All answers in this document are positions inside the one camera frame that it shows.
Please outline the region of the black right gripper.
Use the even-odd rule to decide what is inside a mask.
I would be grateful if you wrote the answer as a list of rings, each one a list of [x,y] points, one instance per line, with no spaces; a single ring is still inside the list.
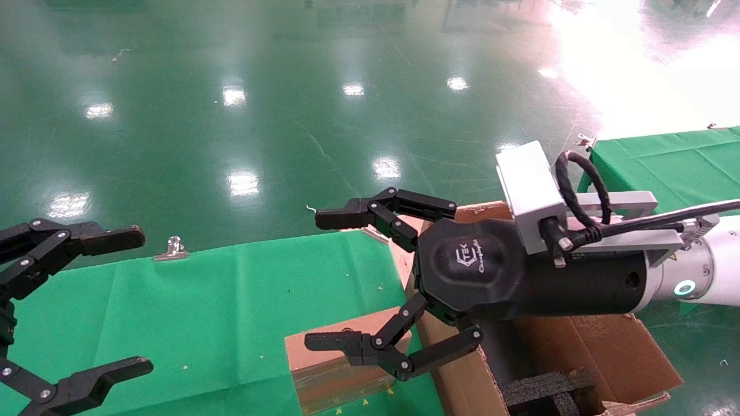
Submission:
[[[446,324],[519,316],[627,314],[646,288],[645,256],[597,253],[555,267],[529,255],[515,224],[442,219],[417,239],[417,289],[429,313]]]

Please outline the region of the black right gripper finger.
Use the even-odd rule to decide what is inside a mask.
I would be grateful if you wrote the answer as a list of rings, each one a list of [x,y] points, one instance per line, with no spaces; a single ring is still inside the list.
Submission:
[[[402,353],[397,343],[422,318],[428,304],[423,295],[415,294],[375,335],[356,330],[312,332],[305,335],[305,347],[312,352],[341,352],[351,366],[377,366],[398,381],[422,376],[478,348],[483,330],[469,325],[430,347],[410,355]]]
[[[456,211],[454,201],[387,188],[370,198],[352,198],[340,209],[317,210],[315,224],[322,230],[372,226],[405,252],[415,252],[419,232],[400,216],[436,222],[443,218],[454,219]]]

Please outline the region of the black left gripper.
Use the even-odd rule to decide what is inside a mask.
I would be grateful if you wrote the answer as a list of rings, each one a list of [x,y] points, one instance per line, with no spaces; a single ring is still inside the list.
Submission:
[[[79,256],[97,256],[145,245],[139,226],[106,230],[98,223],[59,224],[35,218],[1,232],[1,347],[15,342],[15,306]],[[111,388],[120,382],[150,374],[153,363],[143,357],[93,367],[60,379],[45,381],[1,359],[1,382],[29,399],[20,415],[74,415],[100,407]]]

